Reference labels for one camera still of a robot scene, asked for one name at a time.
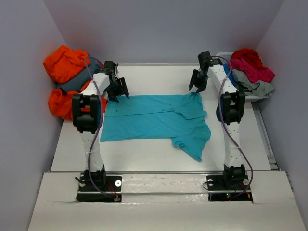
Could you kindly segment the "teal t shirt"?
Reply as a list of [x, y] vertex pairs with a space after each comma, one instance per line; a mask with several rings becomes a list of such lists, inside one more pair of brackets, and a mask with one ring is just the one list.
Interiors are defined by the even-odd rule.
[[100, 141], [171, 139], [174, 147], [200, 162], [211, 137], [206, 116], [198, 93], [121, 96], [107, 103]]

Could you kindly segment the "orange t shirt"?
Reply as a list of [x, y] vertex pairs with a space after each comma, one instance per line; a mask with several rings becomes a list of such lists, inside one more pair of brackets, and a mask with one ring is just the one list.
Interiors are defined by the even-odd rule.
[[[91, 75], [88, 67], [91, 60], [89, 56], [86, 51], [73, 50], [65, 45], [61, 45], [44, 59], [43, 66], [51, 80], [57, 85], [58, 83], [68, 82], [84, 68], [87, 68], [89, 75]], [[55, 87], [51, 91], [48, 100], [51, 114], [63, 120], [72, 120], [72, 97], [85, 90], [90, 81], [88, 80], [80, 91], [65, 92]]]

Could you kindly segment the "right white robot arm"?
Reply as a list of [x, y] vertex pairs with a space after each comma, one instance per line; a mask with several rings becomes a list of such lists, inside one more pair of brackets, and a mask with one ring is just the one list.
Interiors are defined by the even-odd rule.
[[220, 175], [207, 177], [210, 191], [236, 190], [247, 179], [243, 151], [240, 148], [239, 124], [244, 115], [245, 93], [238, 90], [230, 81], [231, 71], [225, 73], [222, 58], [205, 51], [198, 55], [199, 69], [193, 70], [189, 89], [205, 91], [210, 79], [218, 90], [217, 120], [224, 132], [225, 160]]

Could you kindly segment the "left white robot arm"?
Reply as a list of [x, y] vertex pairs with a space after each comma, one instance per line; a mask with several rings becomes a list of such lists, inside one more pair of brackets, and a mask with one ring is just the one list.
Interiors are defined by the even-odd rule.
[[86, 167], [79, 182], [101, 191], [106, 186], [106, 172], [100, 153], [98, 140], [103, 124], [103, 100], [106, 92], [108, 100], [119, 102], [119, 96], [129, 97], [125, 79], [118, 77], [118, 63], [105, 61], [102, 69], [90, 73], [91, 81], [80, 93], [72, 97], [73, 125], [82, 138]]

